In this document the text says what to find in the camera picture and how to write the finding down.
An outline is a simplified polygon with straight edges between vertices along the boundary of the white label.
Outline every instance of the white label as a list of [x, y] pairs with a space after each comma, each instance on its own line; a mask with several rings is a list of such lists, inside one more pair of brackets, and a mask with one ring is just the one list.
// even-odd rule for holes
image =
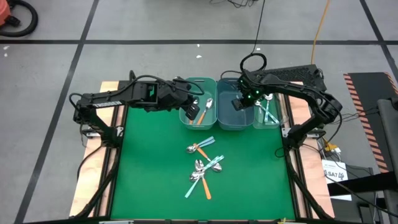
[[106, 103], [97, 103], [93, 104], [96, 108], [103, 108], [107, 106], [117, 106], [117, 105], [122, 105], [120, 101], [114, 101], [114, 102], [106, 102]]
[[[334, 162], [322, 159], [322, 166], [325, 175], [327, 175], [330, 179], [340, 182], [344, 180], [348, 180], [346, 164], [344, 162]], [[333, 183], [333, 181], [326, 178], [326, 182], [328, 184]], [[333, 199], [340, 199], [340, 200], [349, 200], [351, 201], [351, 195], [339, 195], [339, 196], [332, 196], [330, 198]]]

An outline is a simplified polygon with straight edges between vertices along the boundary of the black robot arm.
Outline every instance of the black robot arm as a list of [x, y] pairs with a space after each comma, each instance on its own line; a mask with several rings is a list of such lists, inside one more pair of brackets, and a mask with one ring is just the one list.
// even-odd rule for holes
[[321, 124], [333, 122], [342, 106], [332, 95], [305, 85], [282, 81], [275, 75], [263, 71], [243, 70], [238, 80], [238, 89], [243, 97], [232, 101], [236, 110], [253, 106], [264, 94], [282, 93], [305, 100], [312, 111], [312, 116], [303, 124], [293, 125], [285, 140], [291, 147], [302, 145], [307, 133]]
[[[155, 81], [138, 81], [141, 78], [154, 78]], [[191, 84], [196, 85], [201, 92], [191, 92]], [[69, 100], [75, 107], [74, 122], [89, 125], [101, 136], [104, 146], [119, 147], [123, 128], [109, 127], [97, 116], [96, 109], [119, 105], [143, 108], [148, 112], [182, 108], [187, 118], [194, 120], [199, 112], [199, 107], [193, 104], [193, 95], [203, 94], [203, 90], [197, 84], [180, 77], [172, 81], [165, 81], [151, 75], [142, 75], [137, 78], [133, 76], [132, 81], [120, 90], [82, 95], [72, 93]], [[80, 96], [76, 104], [72, 101], [72, 97], [75, 95]]]

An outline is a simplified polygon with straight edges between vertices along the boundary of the green tabletop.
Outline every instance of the green tabletop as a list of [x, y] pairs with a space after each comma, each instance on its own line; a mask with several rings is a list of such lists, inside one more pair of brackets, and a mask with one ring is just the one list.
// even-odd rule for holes
[[[214, 136], [203, 150], [210, 158], [224, 155], [222, 172], [206, 171], [212, 199], [203, 184], [189, 198], [190, 174], [199, 154], [187, 146]], [[273, 220], [294, 218], [284, 159], [274, 151], [282, 146], [280, 129], [224, 131], [188, 130], [178, 111], [146, 113], [129, 108], [112, 219]]]

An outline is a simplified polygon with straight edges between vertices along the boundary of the gray floor tile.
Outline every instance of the gray floor tile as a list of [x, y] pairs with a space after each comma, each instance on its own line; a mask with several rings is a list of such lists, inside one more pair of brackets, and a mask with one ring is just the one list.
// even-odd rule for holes
[[[266, 1], [259, 38], [312, 40], [325, 3]], [[252, 7], [236, 9], [228, 2], [102, 0], [88, 39], [254, 39], [261, 5], [262, 1], [258, 1]], [[375, 40], [376, 37], [359, 1], [334, 0], [319, 39]]]
[[[39, 23], [36, 30], [20, 39], [28, 40], [78, 40], [86, 24], [93, 0], [27, 0], [37, 11]], [[25, 29], [30, 22], [30, 12], [22, 6], [16, 6], [12, 15], [21, 20]], [[14, 31], [12, 27], [4, 30]]]
[[[398, 46], [390, 45], [390, 46], [388, 46], [388, 49], [390, 50], [391, 56], [395, 60], [395, 63], [397, 65], [397, 67], [398, 67]], [[390, 75], [391, 75], [391, 77], [393, 79], [395, 79], [394, 74], [390, 73]]]
[[366, 1], [384, 40], [398, 40], [398, 1]]
[[0, 47], [0, 223], [13, 223], [76, 46]]
[[[266, 1], [262, 35], [265, 39], [312, 40], [326, 1]], [[359, 1], [330, 1], [319, 40], [376, 40]]]
[[[311, 46], [259, 45], [268, 56], [268, 68], [305, 65]], [[238, 70], [241, 59], [252, 45], [86, 45], [83, 49], [70, 92], [97, 92], [104, 80], [126, 80], [133, 69], [137, 75], [157, 75], [164, 79], [213, 77], [225, 70]], [[354, 106], [343, 80], [346, 72], [390, 72], [378, 46], [318, 46], [315, 61], [325, 73], [329, 92], [354, 113]], [[254, 70], [259, 61], [245, 65]], [[78, 125], [72, 121], [72, 106], [64, 105], [60, 121], [32, 198], [26, 222], [67, 218], [76, 186], [76, 169], [83, 157]], [[328, 135], [334, 131], [328, 128]], [[376, 167], [371, 149], [359, 121], [344, 124], [333, 141], [343, 150], [349, 164]]]

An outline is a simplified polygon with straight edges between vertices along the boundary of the orange and black striped panel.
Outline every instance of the orange and black striped panel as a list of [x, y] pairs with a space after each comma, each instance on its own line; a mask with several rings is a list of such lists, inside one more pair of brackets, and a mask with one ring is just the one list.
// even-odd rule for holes
[[387, 164], [384, 162], [383, 155], [381, 153], [381, 150], [379, 149], [379, 144], [377, 143], [377, 139], [374, 136], [372, 127], [371, 127], [368, 119], [366, 118], [365, 111], [362, 107], [361, 99], [359, 98], [359, 95], [355, 90], [353, 81], [348, 74], [344, 74], [344, 80], [347, 84], [348, 91], [349, 91], [349, 94], [351, 95], [351, 98], [355, 105], [356, 111], [358, 112], [359, 120], [361, 121], [362, 127], [365, 131], [366, 138], [368, 139], [368, 142], [372, 149], [374, 158], [376, 159], [377, 165], [379, 166], [379, 170], [380, 170], [380, 172], [388, 172]]
[[395, 93], [398, 95], [398, 89], [397, 89], [396, 85], [394, 84], [394, 81], [392, 80], [390, 74], [388, 74], [387, 72], [384, 72], [384, 74], [387, 75], [387, 78], [390, 80], [392, 88], [394, 89]]

